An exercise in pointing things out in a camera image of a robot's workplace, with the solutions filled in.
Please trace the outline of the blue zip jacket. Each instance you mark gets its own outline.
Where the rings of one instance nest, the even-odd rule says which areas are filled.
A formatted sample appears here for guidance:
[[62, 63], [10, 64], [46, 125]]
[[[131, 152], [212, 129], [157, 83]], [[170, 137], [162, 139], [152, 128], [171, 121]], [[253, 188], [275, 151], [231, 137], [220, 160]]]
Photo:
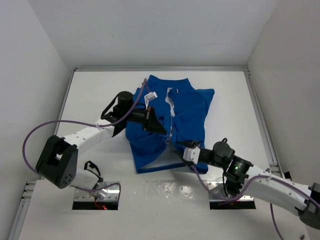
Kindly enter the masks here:
[[185, 148], [179, 142], [197, 141], [205, 146], [205, 120], [215, 91], [195, 89], [189, 79], [166, 80], [150, 75], [147, 87], [138, 88], [133, 100], [142, 108], [144, 96], [148, 91], [156, 92], [157, 98], [149, 105], [155, 108], [155, 114], [164, 126], [166, 133], [158, 134], [144, 131], [138, 123], [128, 122], [125, 136], [129, 141], [135, 169], [138, 174], [152, 173], [185, 167], [185, 163], [162, 163], [149, 167], [172, 143], [175, 150], [183, 153]]

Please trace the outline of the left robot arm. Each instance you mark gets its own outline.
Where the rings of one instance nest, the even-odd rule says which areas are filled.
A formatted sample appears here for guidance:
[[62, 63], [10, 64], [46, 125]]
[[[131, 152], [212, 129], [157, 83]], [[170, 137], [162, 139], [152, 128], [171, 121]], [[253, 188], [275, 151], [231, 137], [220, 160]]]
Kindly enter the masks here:
[[118, 135], [128, 122], [140, 124], [146, 132], [167, 132], [157, 119], [155, 108], [150, 106], [150, 102], [158, 97], [156, 92], [147, 93], [144, 103], [138, 103], [133, 97], [131, 92], [121, 91], [94, 124], [70, 135], [49, 137], [36, 164], [37, 173], [59, 189], [71, 186], [86, 192], [101, 190], [103, 178], [100, 173], [88, 168], [79, 169], [79, 156]]

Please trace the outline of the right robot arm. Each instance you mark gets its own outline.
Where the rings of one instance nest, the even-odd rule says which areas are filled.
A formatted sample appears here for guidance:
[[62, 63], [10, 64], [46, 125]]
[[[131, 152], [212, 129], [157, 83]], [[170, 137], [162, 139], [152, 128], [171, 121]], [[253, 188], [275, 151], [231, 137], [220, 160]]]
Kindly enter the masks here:
[[182, 150], [178, 155], [191, 168], [203, 163], [223, 170], [225, 189], [231, 196], [223, 199], [223, 204], [248, 195], [287, 210], [311, 228], [320, 228], [319, 183], [299, 184], [267, 172], [237, 156], [227, 141], [216, 142], [212, 149], [195, 140], [179, 141]]

